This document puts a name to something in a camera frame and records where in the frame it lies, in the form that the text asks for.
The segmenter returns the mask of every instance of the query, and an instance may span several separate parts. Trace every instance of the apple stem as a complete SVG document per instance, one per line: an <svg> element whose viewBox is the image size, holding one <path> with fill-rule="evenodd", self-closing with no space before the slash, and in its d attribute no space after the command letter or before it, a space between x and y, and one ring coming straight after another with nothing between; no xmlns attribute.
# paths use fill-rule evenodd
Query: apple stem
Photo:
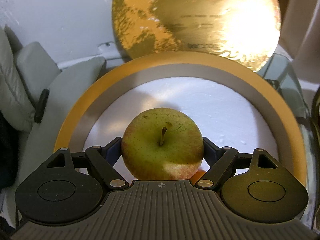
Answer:
<svg viewBox="0 0 320 240"><path fill-rule="evenodd" d="M164 134L165 134L166 131L167 131L167 128L163 126L163 127L162 127L162 133L161 133L160 146L163 145Z"/></svg>

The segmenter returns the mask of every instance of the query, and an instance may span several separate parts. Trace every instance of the green apple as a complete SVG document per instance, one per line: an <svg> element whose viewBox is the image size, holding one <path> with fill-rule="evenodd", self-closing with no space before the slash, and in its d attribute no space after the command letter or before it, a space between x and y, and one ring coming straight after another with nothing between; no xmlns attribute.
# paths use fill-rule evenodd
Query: green apple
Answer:
<svg viewBox="0 0 320 240"><path fill-rule="evenodd" d="M171 108L154 108L135 117L121 142L124 164L140 180L189 179L203 158L195 122Z"/></svg>

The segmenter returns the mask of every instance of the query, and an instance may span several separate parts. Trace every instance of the orange fruit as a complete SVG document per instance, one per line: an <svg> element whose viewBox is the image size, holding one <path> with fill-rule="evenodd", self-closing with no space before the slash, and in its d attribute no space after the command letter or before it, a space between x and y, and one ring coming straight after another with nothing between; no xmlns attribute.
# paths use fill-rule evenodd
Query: orange fruit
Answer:
<svg viewBox="0 0 320 240"><path fill-rule="evenodd" d="M196 174L190 178L191 184L194 185L205 173L206 171L199 169Z"/></svg>

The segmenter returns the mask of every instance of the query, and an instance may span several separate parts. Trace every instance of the ribbed gray panel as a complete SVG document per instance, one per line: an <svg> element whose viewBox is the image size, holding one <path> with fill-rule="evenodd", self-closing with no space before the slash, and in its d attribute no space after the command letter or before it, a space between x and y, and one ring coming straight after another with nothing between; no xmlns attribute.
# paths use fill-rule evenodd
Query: ribbed gray panel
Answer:
<svg viewBox="0 0 320 240"><path fill-rule="evenodd" d="M188 180L136 181L111 192L91 217L63 227L27 222L13 240L310 240L298 219L279 224L247 221L228 210L216 193Z"/></svg>

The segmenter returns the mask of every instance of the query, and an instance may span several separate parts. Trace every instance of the shiny gold lid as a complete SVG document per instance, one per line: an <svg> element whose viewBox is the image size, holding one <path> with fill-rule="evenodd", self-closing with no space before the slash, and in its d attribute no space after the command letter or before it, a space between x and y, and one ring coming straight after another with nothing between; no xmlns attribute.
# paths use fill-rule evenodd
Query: shiny gold lid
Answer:
<svg viewBox="0 0 320 240"><path fill-rule="evenodd" d="M198 51L254 72L273 54L281 25L277 0L113 0L112 17L131 58Z"/></svg>

